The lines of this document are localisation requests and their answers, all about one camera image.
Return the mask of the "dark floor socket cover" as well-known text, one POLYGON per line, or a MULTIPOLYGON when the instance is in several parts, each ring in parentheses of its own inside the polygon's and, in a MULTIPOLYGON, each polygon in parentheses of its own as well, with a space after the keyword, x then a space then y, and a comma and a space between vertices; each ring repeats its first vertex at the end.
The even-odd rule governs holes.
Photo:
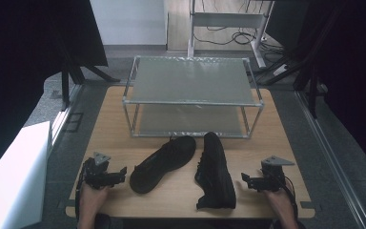
POLYGON ((66 121, 63 131, 65 133, 77 133, 82 123, 83 113, 71 113, 66 121))

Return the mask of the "aluminium floor rail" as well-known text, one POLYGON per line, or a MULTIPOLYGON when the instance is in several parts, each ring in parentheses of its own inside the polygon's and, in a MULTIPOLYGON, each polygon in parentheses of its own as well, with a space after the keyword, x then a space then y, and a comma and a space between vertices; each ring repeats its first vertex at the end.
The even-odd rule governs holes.
POLYGON ((307 99, 305 96, 298 91, 295 91, 295 97, 304 113, 312 131, 316 138, 319 147, 321 148, 322 154, 324 155, 328 166, 330 167, 335 181, 339 187, 342 196, 356 221, 359 229, 366 229, 366 211, 362 205, 361 200, 356 194, 356 191, 349 180, 348 176, 342 169, 331 144, 328 141, 327 136, 324 134, 319 122, 313 117, 309 111, 307 99))
POLYGON ((57 114, 55 120, 52 122, 52 124, 51 124, 51 146, 55 145, 56 140, 60 136, 60 134, 65 126, 65 123, 66 123, 68 117, 70 116, 70 113, 76 103, 77 97, 79 96, 81 89, 82 89, 81 85, 73 86, 73 88, 71 90, 69 106, 64 111, 60 111, 57 114))

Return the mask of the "black stand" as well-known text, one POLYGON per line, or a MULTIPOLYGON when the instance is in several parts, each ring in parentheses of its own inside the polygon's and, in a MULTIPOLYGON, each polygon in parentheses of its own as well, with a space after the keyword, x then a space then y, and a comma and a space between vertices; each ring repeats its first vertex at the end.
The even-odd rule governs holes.
POLYGON ((270 86, 293 73, 297 73, 293 88, 298 92, 303 91, 306 86, 309 86, 309 91, 307 92, 307 109, 313 118, 316 118, 315 98, 317 96, 317 66, 315 62, 325 37, 326 33, 324 31, 318 32, 314 39, 310 39, 307 43, 297 48, 299 51, 308 50, 300 62, 290 67, 284 73, 280 73, 272 79, 261 82, 263 86, 270 86))
POLYGON ((85 76, 82 74, 80 65, 82 65, 84 68, 87 68, 89 71, 93 72, 107 82, 119 82, 119 79, 113 78, 95 66, 87 64, 78 56, 72 57, 65 43, 61 39, 57 41, 57 44, 58 49, 63 56, 63 66, 61 72, 62 111, 64 111, 70 104, 69 78, 71 78, 76 85, 82 85, 85 81, 85 76))

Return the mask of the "white desk frame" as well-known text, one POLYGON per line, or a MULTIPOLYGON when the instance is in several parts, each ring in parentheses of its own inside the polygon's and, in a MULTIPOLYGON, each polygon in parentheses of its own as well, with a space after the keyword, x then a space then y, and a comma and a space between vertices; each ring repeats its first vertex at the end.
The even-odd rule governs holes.
POLYGON ((261 38, 267 27, 268 20, 274 5, 270 1, 265 12, 251 13, 221 13, 195 11, 195 0, 190 0, 190 36, 188 41, 188 56, 194 55, 194 28, 195 27, 227 27, 227 28, 253 28, 256 39, 251 42, 254 58, 259 69, 266 69, 266 63, 260 52, 261 38))

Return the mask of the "person's right hand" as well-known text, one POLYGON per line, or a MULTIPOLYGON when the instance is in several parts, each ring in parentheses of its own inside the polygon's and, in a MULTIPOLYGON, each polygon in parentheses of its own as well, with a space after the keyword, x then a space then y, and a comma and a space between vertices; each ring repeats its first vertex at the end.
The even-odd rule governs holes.
POLYGON ((281 222, 289 222, 295 219, 292 203, 283 189, 276 192, 263 191, 274 213, 281 222))

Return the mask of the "person's left hand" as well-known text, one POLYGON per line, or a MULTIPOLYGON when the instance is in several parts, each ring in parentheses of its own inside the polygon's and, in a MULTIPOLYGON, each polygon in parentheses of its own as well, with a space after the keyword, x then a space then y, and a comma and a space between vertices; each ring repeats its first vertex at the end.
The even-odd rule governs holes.
POLYGON ((79 200, 79 219, 95 218, 107 199, 109 187, 92 188, 83 183, 79 200))

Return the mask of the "metal frame shoe rack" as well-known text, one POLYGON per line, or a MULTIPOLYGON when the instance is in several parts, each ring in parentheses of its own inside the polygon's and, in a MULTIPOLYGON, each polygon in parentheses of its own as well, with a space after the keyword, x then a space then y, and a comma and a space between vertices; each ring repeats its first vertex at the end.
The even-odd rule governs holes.
POLYGON ((138 137, 250 138, 264 109, 247 58, 137 56, 122 104, 138 137))

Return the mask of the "white power strip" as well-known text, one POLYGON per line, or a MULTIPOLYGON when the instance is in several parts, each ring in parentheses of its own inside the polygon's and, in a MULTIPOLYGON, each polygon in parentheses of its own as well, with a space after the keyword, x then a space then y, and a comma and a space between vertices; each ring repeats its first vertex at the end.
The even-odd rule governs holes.
POLYGON ((288 66, 286 64, 281 65, 274 71, 274 76, 278 76, 281 73, 284 73, 288 70, 288 66))

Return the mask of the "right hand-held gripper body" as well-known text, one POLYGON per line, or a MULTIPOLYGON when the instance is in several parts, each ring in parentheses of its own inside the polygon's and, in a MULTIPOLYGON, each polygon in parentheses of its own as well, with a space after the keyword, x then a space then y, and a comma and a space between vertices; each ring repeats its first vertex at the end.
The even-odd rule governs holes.
POLYGON ((261 161, 261 172, 263 175, 258 191, 278 191, 285 184, 284 166, 293 166, 294 163, 278 157, 270 156, 261 161))

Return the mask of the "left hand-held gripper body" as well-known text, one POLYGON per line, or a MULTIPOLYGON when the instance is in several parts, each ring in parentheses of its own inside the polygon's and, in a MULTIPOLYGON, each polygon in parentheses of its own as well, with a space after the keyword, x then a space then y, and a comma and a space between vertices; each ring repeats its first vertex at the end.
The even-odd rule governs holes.
POLYGON ((89 184, 93 189, 104 186, 111 186, 120 182, 119 173, 108 173, 109 160, 111 158, 104 154, 94 152, 93 157, 89 157, 82 166, 82 180, 89 184))

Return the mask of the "black shoe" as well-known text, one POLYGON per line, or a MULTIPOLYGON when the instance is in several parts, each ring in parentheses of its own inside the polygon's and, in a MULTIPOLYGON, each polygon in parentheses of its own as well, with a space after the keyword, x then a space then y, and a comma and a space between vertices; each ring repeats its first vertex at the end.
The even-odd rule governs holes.
POLYGON ((196 150, 195 139, 184 135, 170 138, 156 152, 134 167, 130 186, 137 194, 147 194, 168 172, 186 165, 196 150))
POLYGON ((197 209, 236 207, 236 194, 224 148, 219 137, 213 132, 204 135, 204 151, 198 162, 194 180, 204 192, 204 196, 196 203, 197 209))

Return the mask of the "white box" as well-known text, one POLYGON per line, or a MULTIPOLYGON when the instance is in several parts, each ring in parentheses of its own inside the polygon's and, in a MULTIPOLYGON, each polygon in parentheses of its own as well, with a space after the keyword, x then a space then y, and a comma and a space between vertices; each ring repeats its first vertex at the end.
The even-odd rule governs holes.
POLYGON ((42 220, 51 124, 21 129, 0 159, 0 229, 22 229, 42 220))

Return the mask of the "black curtain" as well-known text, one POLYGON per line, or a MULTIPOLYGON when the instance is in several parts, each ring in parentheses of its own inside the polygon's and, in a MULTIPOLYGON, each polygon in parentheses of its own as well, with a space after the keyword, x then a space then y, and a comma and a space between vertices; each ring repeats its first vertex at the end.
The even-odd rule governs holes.
POLYGON ((0 158, 47 78, 106 64, 91 0, 0 0, 0 158))
POLYGON ((343 8, 315 63, 326 103, 366 155, 366 0, 275 0, 267 33, 302 60, 337 4, 343 8))

